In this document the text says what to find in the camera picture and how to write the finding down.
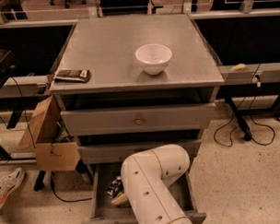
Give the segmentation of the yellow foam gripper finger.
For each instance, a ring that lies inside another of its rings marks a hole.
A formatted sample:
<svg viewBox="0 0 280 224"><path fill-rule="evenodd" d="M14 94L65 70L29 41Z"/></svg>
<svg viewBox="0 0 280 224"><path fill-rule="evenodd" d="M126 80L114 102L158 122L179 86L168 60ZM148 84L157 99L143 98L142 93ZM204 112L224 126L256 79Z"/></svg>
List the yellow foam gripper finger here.
<svg viewBox="0 0 280 224"><path fill-rule="evenodd" d="M128 203L128 198L124 192L119 192L117 196L115 196L112 200L111 203L114 206L122 206L126 205Z"/></svg>

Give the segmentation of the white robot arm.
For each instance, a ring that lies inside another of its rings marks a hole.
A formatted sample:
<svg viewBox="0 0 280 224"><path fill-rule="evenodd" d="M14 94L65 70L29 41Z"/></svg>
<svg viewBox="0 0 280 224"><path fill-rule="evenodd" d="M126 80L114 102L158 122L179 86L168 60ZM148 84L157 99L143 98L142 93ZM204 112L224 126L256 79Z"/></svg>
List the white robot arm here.
<svg viewBox="0 0 280 224"><path fill-rule="evenodd" d="M169 191L189 167L189 154L175 144L135 153L122 163L123 190L111 202L129 203L138 224L192 224Z"/></svg>

